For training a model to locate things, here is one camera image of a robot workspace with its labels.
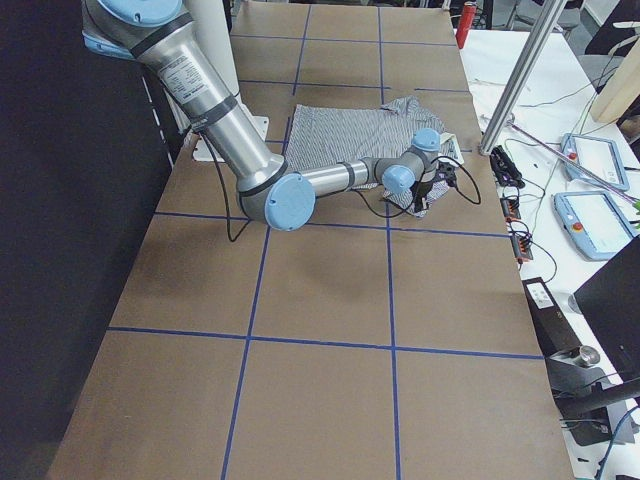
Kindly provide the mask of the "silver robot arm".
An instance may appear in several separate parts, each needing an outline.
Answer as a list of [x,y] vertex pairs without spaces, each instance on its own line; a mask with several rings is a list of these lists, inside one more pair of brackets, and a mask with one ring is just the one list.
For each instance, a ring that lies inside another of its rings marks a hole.
[[417,211],[435,184],[456,182],[453,160],[441,154],[440,135],[430,128],[419,130],[397,158],[290,170],[221,75],[235,70],[222,6],[209,14],[194,1],[84,1],[81,10],[86,47],[137,61],[158,77],[193,131],[235,175],[239,207],[251,220],[292,231],[310,219],[317,199],[374,183],[410,195]]

